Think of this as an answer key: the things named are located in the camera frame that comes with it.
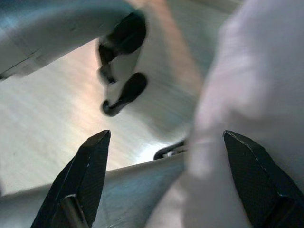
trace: wooden floor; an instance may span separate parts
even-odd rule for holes
[[[24,78],[0,83],[2,194],[51,183],[87,137],[110,129],[107,169],[150,161],[185,137],[227,14],[191,0],[133,0],[146,12],[149,35],[138,70],[144,93],[119,115],[99,109],[92,41]]]

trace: white fabric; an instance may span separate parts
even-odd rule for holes
[[[224,130],[264,146],[304,192],[303,22],[303,0],[248,0],[221,29],[187,169],[147,228],[251,227],[231,176]]]

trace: floor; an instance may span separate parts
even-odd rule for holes
[[[133,0],[149,35],[138,71],[144,93],[116,117],[100,111],[92,41],[24,78],[0,83],[2,195],[51,183],[89,136],[110,129],[107,170],[152,160],[184,138],[228,14],[195,0]]]

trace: white cloth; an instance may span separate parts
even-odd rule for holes
[[[186,171],[147,228],[251,227],[233,183],[224,130],[264,146],[304,192],[303,22],[303,0],[248,0],[223,26]]]

